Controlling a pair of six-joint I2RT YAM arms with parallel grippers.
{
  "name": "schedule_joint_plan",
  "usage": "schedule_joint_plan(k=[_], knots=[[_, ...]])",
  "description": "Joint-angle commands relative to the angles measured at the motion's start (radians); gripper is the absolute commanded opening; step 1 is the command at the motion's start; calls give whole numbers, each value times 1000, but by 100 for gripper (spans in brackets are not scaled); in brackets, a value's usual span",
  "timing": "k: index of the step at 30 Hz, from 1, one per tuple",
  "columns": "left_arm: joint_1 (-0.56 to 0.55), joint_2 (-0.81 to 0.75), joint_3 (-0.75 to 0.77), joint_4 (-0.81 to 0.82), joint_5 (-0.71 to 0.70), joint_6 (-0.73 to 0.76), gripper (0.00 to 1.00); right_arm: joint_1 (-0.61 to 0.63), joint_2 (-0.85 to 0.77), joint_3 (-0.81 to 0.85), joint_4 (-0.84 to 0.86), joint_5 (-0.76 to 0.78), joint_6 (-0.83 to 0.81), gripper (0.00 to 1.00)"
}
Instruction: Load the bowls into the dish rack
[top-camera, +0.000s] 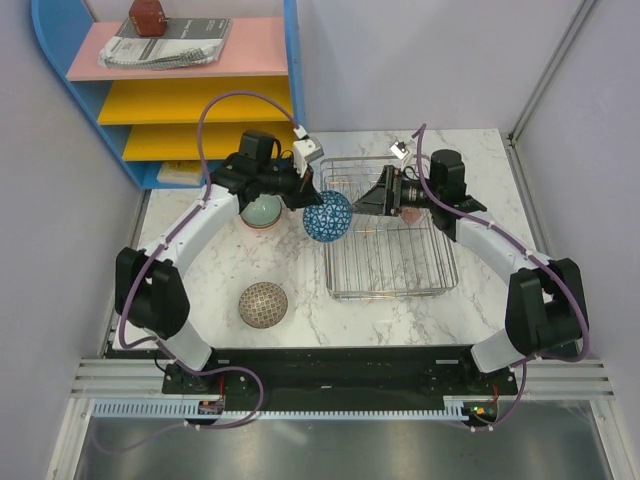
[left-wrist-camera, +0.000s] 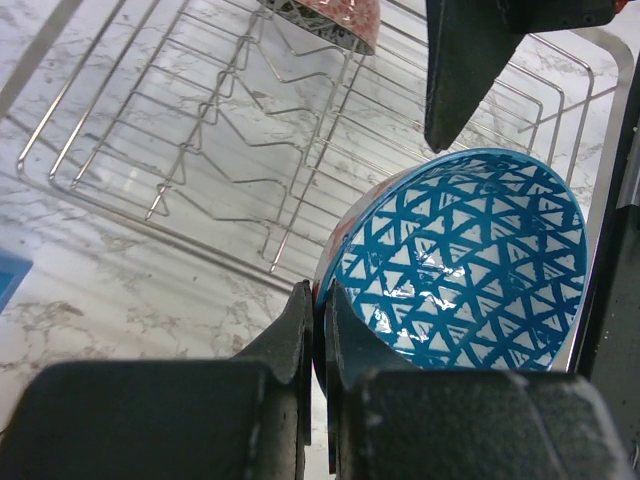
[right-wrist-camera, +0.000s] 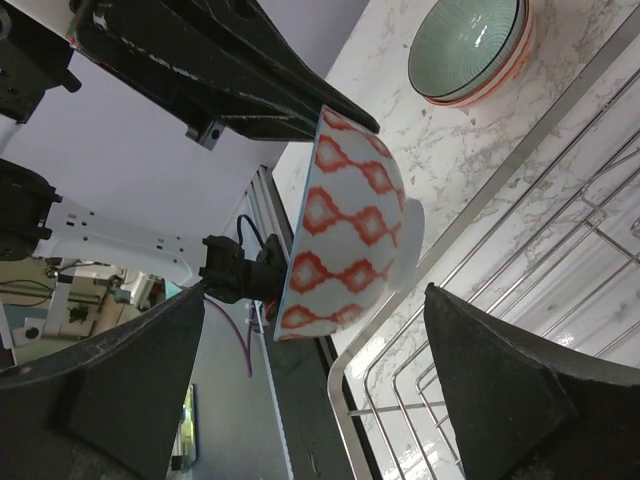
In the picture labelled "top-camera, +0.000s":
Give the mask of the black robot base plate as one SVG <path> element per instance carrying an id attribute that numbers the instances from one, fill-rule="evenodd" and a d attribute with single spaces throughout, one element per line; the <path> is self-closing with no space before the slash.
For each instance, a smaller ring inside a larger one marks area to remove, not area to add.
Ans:
<path id="1" fill-rule="evenodd" d="M 459 346 L 219 349 L 197 377 L 169 365 L 165 394 L 220 394 L 243 410 L 436 407 L 447 396 L 516 394 L 513 374 L 471 372 Z"/>

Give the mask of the blue triangle pattern bowl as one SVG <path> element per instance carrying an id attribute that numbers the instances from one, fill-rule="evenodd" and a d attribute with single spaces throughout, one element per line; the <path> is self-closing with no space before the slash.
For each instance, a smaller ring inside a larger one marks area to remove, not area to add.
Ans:
<path id="1" fill-rule="evenodd" d="M 320 193 L 323 203 L 309 206 L 303 213 L 303 227 L 317 242 L 332 243 L 343 237 L 352 222 L 351 203 L 335 190 Z"/>

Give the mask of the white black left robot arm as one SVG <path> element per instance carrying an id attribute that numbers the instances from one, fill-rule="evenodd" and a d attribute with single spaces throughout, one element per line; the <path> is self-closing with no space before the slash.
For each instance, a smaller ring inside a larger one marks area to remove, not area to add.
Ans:
<path id="1" fill-rule="evenodd" d="M 186 366 L 185 382 L 208 393 L 219 382 L 209 363 L 212 349 L 191 323 L 183 277 L 209 241 L 261 195 L 279 197 L 296 210 L 322 202 L 313 185 L 311 162 L 324 152 L 309 135 L 293 144 L 286 160 L 272 159 L 273 136 L 249 130 L 238 151 L 207 176 L 194 203 L 164 234 L 146 247 L 123 248 L 116 257 L 116 311 L 120 325 L 148 333 L 168 354 Z"/>

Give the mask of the brown lattice pattern bowl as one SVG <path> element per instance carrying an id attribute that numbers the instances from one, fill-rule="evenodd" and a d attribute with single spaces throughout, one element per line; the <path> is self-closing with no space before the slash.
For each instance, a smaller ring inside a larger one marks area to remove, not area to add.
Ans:
<path id="1" fill-rule="evenodd" d="M 238 309 L 245 324 L 255 329 L 277 325 L 288 310 L 285 291 L 272 282 L 258 282 L 241 294 Z"/>

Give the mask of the black white floral bowl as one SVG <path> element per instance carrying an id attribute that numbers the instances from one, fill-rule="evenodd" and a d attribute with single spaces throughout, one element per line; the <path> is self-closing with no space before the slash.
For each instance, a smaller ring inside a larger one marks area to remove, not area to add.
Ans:
<path id="1" fill-rule="evenodd" d="M 422 211 L 419 208 L 406 207 L 401 210 L 400 217 L 406 225 L 411 226 L 422 218 Z"/>

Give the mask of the chrome wire dish rack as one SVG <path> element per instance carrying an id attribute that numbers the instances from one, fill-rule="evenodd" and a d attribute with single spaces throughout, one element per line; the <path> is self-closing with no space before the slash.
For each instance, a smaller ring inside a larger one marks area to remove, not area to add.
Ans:
<path id="1" fill-rule="evenodd" d="M 337 300 L 438 296 L 459 282 L 452 243 L 427 210 L 411 226 L 401 217 L 355 215 L 348 232 L 324 246 L 324 259 Z"/>

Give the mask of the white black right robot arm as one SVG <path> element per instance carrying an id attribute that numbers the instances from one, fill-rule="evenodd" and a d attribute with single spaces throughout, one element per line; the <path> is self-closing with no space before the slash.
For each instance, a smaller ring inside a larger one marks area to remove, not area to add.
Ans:
<path id="1" fill-rule="evenodd" d="M 483 392 L 494 371 L 526 363 L 541 355 L 579 361 L 582 353 L 562 352 L 581 341 L 589 346 L 589 326 L 579 267 L 570 259 L 554 260 L 528 250 L 495 222 L 486 207 L 466 191 L 465 165 L 459 152 L 435 151 L 417 178 L 391 164 L 352 206 L 355 214 L 392 217 L 408 208 L 427 209 L 434 225 L 451 241 L 467 248 L 508 288 L 503 328 L 473 345 L 458 368 L 467 392 Z"/>

